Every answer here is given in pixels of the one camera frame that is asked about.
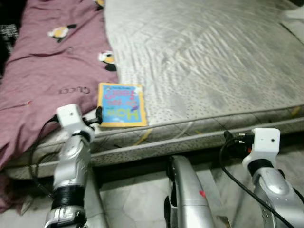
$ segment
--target mattress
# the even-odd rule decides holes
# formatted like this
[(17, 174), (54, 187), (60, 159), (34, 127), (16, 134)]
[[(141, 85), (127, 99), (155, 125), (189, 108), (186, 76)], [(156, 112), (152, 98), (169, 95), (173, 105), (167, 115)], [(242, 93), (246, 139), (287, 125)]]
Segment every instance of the mattress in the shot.
[[(119, 81), (143, 85), (149, 126), (97, 127), (93, 165), (220, 146), (226, 129), (304, 130), (304, 46), (279, 24), (286, 2), (111, 0), (105, 9)], [(34, 160), (66, 140), (49, 135)], [(6, 173), (29, 178), (28, 155)], [(40, 176), (56, 163), (42, 163)]]

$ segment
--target silver robotic arm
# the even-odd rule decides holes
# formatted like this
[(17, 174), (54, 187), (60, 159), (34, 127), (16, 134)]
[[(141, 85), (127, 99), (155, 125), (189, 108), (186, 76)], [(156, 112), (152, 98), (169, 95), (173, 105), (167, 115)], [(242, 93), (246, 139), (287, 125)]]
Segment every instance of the silver robotic arm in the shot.
[(81, 228), (86, 223), (84, 198), (90, 172), (90, 142), (94, 139), (89, 124), (101, 123), (102, 119), (86, 121), (76, 104), (58, 108), (57, 117), (70, 138), (59, 154), (54, 173), (54, 200), (44, 227)]
[[(275, 128), (255, 128), (251, 153), (243, 166), (252, 175), (254, 193), (295, 228), (304, 227), (303, 205), (291, 184), (276, 169), (280, 131)], [(265, 228), (287, 228), (281, 220), (261, 206)]]

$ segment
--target book cover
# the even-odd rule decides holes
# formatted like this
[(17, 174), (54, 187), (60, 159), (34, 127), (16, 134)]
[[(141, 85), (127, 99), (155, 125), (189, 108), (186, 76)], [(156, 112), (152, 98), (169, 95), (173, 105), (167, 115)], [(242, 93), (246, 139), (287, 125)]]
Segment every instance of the book cover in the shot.
[(100, 83), (97, 106), (103, 108), (102, 127), (147, 125), (141, 85)]

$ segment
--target cartoon print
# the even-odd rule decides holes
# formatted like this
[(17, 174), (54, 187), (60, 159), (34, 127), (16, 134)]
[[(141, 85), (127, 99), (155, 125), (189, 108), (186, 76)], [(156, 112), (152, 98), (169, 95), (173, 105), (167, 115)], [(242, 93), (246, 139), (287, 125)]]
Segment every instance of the cartoon print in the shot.
[(104, 51), (98, 54), (98, 60), (106, 63), (105, 69), (108, 71), (116, 71), (115, 60), (112, 51)]
[(105, 1), (104, 0), (93, 0), (97, 4), (96, 11), (102, 10), (105, 7)]
[(67, 36), (69, 29), (74, 29), (76, 28), (76, 24), (68, 25), (68, 26), (62, 26), (59, 28), (53, 29), (53, 31), (48, 32), (47, 35), (49, 37), (53, 37), (57, 39), (57, 42), (60, 43), (64, 37)]

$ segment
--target tiled floor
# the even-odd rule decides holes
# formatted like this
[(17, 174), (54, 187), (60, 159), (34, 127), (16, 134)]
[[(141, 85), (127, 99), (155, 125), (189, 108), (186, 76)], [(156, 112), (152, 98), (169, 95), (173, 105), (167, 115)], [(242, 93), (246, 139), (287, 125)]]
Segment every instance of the tiled floor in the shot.
[[(278, 167), (283, 169), (286, 178), (304, 194), (304, 147), (284, 148), (277, 160)], [(253, 188), (250, 175), (241, 165), (229, 166), (228, 169), (239, 180)], [(225, 216), (233, 228), (263, 227), (259, 205), (219, 168), (201, 164), (195, 166), (195, 170), (206, 192), (218, 228), (223, 227), (219, 220)], [(165, 172), (106, 183), (100, 193), (110, 228), (165, 228), (163, 202), (168, 194)], [(11, 209), (0, 215), (0, 227), (41, 228), (50, 205), (49, 199), (37, 198), (23, 216)]]

